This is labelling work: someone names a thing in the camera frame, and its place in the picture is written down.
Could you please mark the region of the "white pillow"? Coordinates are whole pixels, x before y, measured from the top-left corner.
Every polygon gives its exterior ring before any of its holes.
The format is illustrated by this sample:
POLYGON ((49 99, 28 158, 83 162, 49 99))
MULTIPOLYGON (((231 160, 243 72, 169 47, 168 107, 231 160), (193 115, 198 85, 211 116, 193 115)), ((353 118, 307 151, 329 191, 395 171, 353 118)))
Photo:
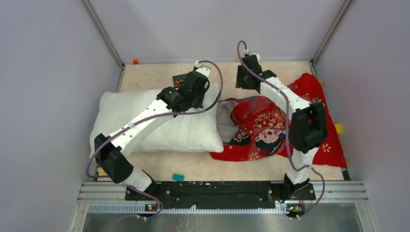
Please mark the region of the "white pillow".
MULTIPOLYGON (((94 151, 97 135, 107 136, 124 126, 142 113, 159 92, 152 89, 104 93, 89 138, 91 151, 94 151)), ((177 116, 154 130, 133 152, 222 152, 223 144, 230 142, 239 131, 231 119, 234 105, 232 101, 221 101, 207 112, 177 116)))

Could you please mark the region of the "red patterned pillowcase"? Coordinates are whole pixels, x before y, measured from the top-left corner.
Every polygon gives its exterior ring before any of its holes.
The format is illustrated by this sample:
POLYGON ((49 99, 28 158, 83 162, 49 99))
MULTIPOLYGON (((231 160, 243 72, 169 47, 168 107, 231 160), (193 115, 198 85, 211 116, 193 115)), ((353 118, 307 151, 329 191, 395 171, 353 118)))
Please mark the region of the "red patterned pillowcase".
MULTIPOLYGON (((288 87, 302 99, 325 106, 328 137, 319 147, 313 164, 346 168, 320 82, 315 76, 304 73, 288 87)), ((251 161, 276 154, 287 157, 285 117, 284 112, 264 96, 219 101, 217 130, 223 141, 223 151, 210 152, 210 156, 221 161, 251 161)))

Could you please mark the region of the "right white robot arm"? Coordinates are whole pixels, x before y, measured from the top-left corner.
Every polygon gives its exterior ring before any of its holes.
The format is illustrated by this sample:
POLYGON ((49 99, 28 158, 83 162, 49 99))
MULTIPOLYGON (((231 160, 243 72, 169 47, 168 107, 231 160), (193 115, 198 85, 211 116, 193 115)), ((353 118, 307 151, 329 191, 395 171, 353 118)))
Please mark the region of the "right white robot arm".
POLYGON ((328 129, 326 110, 310 103, 283 84, 271 70, 262 71, 256 54, 239 59, 237 87, 254 89, 270 99, 285 114, 285 142, 291 167, 284 177, 283 192, 297 199, 309 184, 309 170, 328 129))

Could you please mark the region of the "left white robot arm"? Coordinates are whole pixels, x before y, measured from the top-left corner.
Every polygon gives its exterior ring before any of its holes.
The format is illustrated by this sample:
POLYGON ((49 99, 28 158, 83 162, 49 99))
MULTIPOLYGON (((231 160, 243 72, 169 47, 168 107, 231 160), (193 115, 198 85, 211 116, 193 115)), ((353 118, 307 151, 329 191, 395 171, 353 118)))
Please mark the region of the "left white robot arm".
POLYGON ((154 180, 143 170, 134 167, 127 157, 154 130, 178 115, 188 114, 191 108, 202 108, 209 89, 210 68, 201 66, 184 74, 174 87, 162 89, 152 103, 119 130, 95 140, 94 160, 115 184, 134 187, 144 200, 155 194, 154 180))

